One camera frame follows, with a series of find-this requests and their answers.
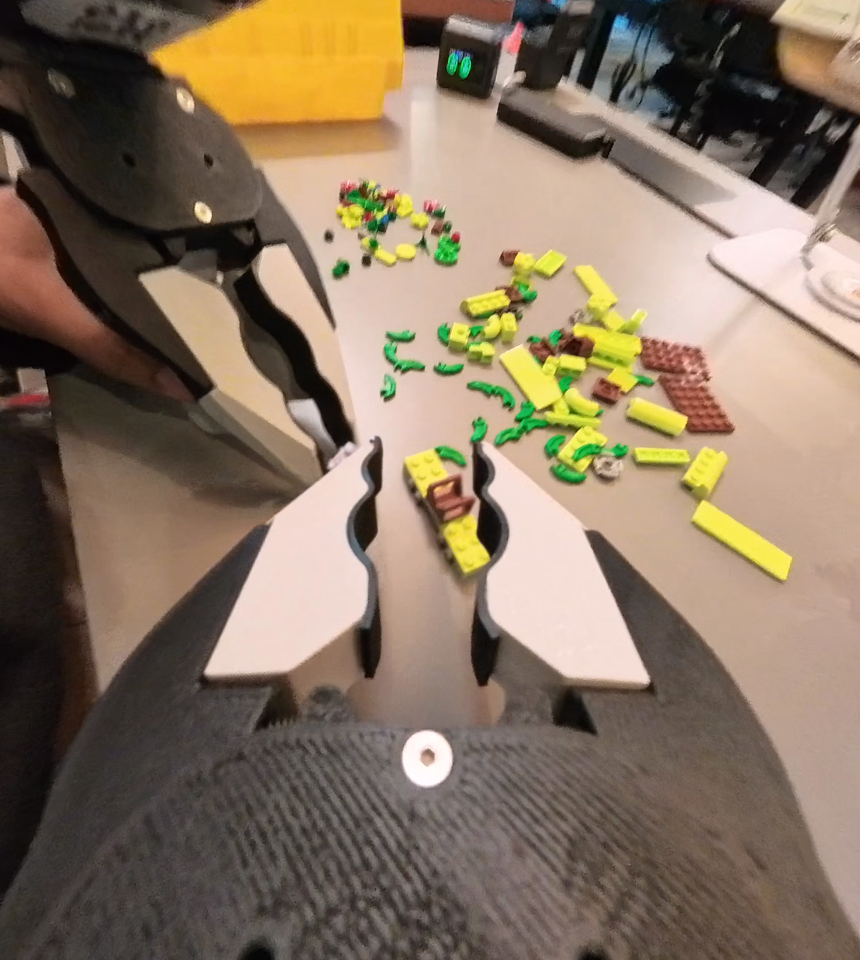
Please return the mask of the black flat box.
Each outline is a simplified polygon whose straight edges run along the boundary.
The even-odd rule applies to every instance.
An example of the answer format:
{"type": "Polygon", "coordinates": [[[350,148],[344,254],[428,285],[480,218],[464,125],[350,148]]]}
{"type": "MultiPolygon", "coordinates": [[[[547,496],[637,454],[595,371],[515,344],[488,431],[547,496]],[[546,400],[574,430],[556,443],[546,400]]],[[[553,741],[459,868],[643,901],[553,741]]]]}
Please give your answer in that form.
{"type": "Polygon", "coordinates": [[[522,87],[501,95],[497,120],[573,161],[607,159],[615,138],[591,113],[566,110],[540,93],[522,87]]]}

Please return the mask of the person's left hand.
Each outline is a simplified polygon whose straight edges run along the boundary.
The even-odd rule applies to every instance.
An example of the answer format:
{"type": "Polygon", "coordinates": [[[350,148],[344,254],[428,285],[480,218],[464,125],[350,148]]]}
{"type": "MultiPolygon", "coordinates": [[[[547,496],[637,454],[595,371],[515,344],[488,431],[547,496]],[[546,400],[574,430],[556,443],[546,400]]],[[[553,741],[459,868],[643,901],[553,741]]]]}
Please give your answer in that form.
{"type": "Polygon", "coordinates": [[[52,245],[12,186],[0,186],[0,329],[63,349],[110,378],[179,402],[192,394],[166,365],[93,315],[67,286],[52,245]]]}

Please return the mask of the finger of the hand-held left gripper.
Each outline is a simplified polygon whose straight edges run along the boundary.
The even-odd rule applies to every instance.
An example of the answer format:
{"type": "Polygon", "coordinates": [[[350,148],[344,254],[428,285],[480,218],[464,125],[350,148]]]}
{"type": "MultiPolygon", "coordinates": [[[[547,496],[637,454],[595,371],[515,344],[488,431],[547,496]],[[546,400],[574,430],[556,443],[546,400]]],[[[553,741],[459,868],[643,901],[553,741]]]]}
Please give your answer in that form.
{"type": "Polygon", "coordinates": [[[177,267],[140,282],[208,378],[198,406],[220,429],[292,482],[323,474],[315,441],[292,418],[283,393],[258,370],[226,295],[177,267]]]}
{"type": "Polygon", "coordinates": [[[237,311],[244,350],[276,388],[319,454],[356,442],[355,415],[340,341],[312,258],[279,242],[245,267],[224,273],[221,289],[237,311]]]}

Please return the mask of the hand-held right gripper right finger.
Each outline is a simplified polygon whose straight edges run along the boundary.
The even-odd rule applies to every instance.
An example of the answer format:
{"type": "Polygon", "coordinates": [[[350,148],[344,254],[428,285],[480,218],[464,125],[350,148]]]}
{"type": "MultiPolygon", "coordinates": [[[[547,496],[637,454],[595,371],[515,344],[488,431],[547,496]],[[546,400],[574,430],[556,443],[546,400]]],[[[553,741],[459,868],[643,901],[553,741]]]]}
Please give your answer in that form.
{"type": "Polygon", "coordinates": [[[549,690],[646,690],[652,683],[589,531],[488,441],[473,447],[478,535],[472,669],[549,690]]]}

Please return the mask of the black charger green display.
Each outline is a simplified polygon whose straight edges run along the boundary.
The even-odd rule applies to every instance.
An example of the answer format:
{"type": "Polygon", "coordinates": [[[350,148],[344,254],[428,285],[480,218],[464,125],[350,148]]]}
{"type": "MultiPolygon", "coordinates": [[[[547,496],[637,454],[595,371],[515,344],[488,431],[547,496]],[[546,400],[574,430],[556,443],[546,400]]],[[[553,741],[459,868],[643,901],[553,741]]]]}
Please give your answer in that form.
{"type": "Polygon", "coordinates": [[[488,99],[495,86],[503,38],[500,25],[458,14],[448,17],[439,43],[437,87],[488,99]]]}

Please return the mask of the pile of small toy pieces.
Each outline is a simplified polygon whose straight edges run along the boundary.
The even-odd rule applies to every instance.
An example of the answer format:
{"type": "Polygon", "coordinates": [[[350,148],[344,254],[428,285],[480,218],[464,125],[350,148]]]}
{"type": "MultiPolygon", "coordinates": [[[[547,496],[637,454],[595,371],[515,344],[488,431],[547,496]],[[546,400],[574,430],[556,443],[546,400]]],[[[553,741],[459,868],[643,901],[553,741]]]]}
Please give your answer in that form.
{"type": "Polygon", "coordinates": [[[340,183],[335,217],[354,238],[363,268],[426,259],[450,269],[460,262],[462,233],[439,198],[418,199],[375,179],[351,178],[340,183]]]}

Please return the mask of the black power adapter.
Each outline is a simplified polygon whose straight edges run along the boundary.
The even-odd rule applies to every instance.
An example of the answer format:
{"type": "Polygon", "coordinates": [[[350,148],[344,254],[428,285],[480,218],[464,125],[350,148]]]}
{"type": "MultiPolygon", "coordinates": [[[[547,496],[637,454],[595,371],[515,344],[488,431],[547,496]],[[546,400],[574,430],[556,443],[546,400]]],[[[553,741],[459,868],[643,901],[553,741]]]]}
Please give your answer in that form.
{"type": "Polygon", "coordinates": [[[568,74],[593,18],[595,2],[565,2],[551,24],[524,32],[516,61],[528,90],[555,89],[568,74]]]}

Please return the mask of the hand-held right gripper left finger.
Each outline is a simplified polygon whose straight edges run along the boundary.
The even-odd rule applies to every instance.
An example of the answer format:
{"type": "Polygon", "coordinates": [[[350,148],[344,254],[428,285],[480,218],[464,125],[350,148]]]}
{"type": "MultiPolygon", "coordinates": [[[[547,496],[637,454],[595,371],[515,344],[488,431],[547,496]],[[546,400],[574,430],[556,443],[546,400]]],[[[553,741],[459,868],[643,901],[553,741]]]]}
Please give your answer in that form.
{"type": "Polygon", "coordinates": [[[350,687],[381,657],[376,538],[380,438],[363,443],[268,523],[203,671],[211,684],[350,687]]]}

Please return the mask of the yellow and brown lego assembly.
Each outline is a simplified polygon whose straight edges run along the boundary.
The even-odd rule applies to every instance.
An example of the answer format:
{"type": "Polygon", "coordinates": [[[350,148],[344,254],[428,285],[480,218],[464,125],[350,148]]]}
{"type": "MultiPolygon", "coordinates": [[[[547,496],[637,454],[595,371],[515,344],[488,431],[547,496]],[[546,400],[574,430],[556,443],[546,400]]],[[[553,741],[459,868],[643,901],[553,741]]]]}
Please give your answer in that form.
{"type": "Polygon", "coordinates": [[[413,500],[429,519],[436,543],[447,562],[462,577],[470,578],[482,571],[491,559],[479,538],[477,500],[471,514],[439,525],[426,497],[428,486],[448,475],[460,474],[464,495],[475,498],[464,484],[462,469],[466,466],[467,460],[460,450],[446,444],[438,445],[406,456],[403,477],[413,500]]]}

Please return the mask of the pile of toy bricks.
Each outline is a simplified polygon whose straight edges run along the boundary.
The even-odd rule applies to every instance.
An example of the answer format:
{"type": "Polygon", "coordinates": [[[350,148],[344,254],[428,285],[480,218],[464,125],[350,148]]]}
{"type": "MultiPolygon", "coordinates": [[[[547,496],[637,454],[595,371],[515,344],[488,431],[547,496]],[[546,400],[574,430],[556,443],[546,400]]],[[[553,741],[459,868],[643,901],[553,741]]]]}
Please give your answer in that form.
{"type": "Polygon", "coordinates": [[[546,430],[548,471],[569,486],[580,486],[591,475],[611,484],[622,478],[628,464],[681,471],[679,485],[697,502],[694,526],[773,579],[787,581],[792,556],[711,502],[728,465],[724,450],[704,446],[692,454],[681,446],[629,446],[601,431],[606,411],[624,400],[628,423],[665,439],[731,435],[735,423],[711,387],[702,348],[640,337],[647,313],[639,310],[622,318],[614,308],[615,294],[588,265],[575,267],[589,298],[585,310],[571,316],[571,326],[514,344],[522,318],[519,305],[532,304],[538,295],[532,278],[554,277],[566,256],[554,249],[534,257],[507,248],[499,260],[511,270],[511,279],[466,298],[460,306],[466,321],[437,329],[437,341],[460,360],[433,366],[435,374],[449,378],[464,372],[467,364],[499,361],[520,399],[491,380],[473,377],[464,384],[514,414],[512,424],[491,437],[493,445],[517,444],[546,430]]]}

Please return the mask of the white book stand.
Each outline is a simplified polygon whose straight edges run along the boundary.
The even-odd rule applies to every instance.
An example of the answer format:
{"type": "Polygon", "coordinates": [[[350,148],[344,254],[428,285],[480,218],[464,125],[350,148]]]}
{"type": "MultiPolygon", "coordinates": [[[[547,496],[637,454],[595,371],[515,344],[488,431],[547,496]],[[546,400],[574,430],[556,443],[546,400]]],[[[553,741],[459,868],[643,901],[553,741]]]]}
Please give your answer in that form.
{"type": "Polygon", "coordinates": [[[774,228],[709,252],[722,273],[860,361],[860,253],[836,240],[860,174],[860,2],[784,2],[773,17],[784,80],[857,115],[844,158],[806,230],[774,228]]]}

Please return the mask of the yellow plastic bin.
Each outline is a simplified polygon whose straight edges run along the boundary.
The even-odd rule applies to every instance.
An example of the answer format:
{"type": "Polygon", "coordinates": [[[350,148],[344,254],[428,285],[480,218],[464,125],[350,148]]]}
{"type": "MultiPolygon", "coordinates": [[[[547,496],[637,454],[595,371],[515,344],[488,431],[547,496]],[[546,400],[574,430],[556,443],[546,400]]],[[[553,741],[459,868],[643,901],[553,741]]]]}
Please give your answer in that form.
{"type": "Polygon", "coordinates": [[[155,52],[234,126],[372,121],[404,69],[399,1],[266,1],[155,52]]]}

